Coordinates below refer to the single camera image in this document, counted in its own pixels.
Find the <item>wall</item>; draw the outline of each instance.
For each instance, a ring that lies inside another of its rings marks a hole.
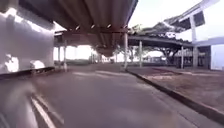
[[[30,14],[29,17],[44,21]],[[38,61],[39,65],[42,63],[41,67],[53,66],[53,45],[53,31],[17,16],[15,9],[0,14],[1,74],[16,72],[17,69],[18,71],[30,69],[31,62],[34,61]]]
[[[224,70],[224,44],[211,46],[211,69]]]

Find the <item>pavement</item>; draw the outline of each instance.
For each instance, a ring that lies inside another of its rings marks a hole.
[[[27,92],[34,92],[50,105],[53,113],[66,121],[65,128],[223,127],[120,69],[114,65],[79,66],[64,73],[3,82],[0,110],[11,127],[25,122],[22,124],[30,124],[26,127],[36,128],[35,121],[30,120],[35,119],[31,118],[35,113],[18,99],[18,95],[23,97]],[[12,90],[23,91],[14,94],[8,89],[12,86],[15,88]],[[17,118],[13,116],[15,111],[19,111]]]

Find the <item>sky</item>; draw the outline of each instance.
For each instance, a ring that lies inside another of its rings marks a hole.
[[[141,24],[152,27],[164,19],[187,11],[201,0],[139,0],[129,22],[129,27]]]

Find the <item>curb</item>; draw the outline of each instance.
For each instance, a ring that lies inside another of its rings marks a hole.
[[[171,73],[173,73],[175,75],[183,75],[183,73],[181,73],[181,72],[171,71],[171,70],[168,70],[168,69],[161,69],[161,68],[152,68],[152,69],[158,70],[158,71],[171,72]]]
[[[143,78],[142,76],[130,72],[128,70],[126,70],[129,74],[143,80],[144,82],[146,82],[147,84],[152,85],[153,87],[155,87],[156,89],[160,90],[161,92],[164,92],[165,94],[169,95],[170,97],[176,99],[177,101],[183,103],[184,105],[188,106],[189,108],[195,110],[196,112],[206,116],[207,118],[221,124],[224,125],[224,113],[218,111],[215,108],[209,107],[207,105],[198,103],[186,96],[183,96],[182,94],[175,92],[173,90],[170,90],[166,87],[160,86],[148,79]]]

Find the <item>sidewalk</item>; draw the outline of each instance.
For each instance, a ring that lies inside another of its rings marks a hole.
[[[224,113],[224,72],[169,67],[129,68],[129,71]]]

